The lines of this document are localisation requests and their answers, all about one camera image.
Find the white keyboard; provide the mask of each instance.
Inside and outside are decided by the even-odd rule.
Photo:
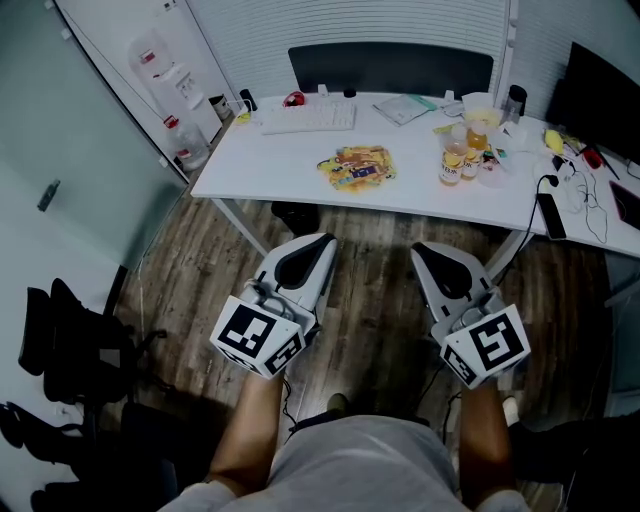
[[[262,119],[262,134],[353,130],[356,106],[342,101],[320,105],[280,107]]]

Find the smartphone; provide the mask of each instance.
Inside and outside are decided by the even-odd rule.
[[[551,194],[538,194],[538,204],[540,205],[544,224],[547,226],[549,238],[551,240],[564,240],[567,238],[553,196]]]

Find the forearm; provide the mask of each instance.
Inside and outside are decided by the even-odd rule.
[[[278,440],[282,376],[266,380],[249,372],[238,404],[216,450],[209,476],[242,496],[264,489]]]
[[[471,509],[499,490],[515,489],[509,431],[495,381],[462,391],[460,485]]]

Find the white sneaker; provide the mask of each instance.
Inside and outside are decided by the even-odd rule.
[[[507,427],[520,421],[520,416],[518,416],[518,401],[515,397],[510,396],[505,398],[504,402],[502,402],[502,410],[504,411],[504,418],[507,420]]]

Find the red object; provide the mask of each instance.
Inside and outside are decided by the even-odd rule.
[[[178,126],[178,121],[180,121],[180,119],[176,119],[173,116],[169,116],[163,121],[163,123],[167,128],[171,129]]]
[[[603,164],[602,158],[600,158],[600,155],[598,155],[598,153],[593,149],[587,149],[583,153],[583,156],[589,167],[592,169],[598,169]]]
[[[300,91],[292,92],[282,102],[283,107],[299,107],[304,105],[304,94]]]

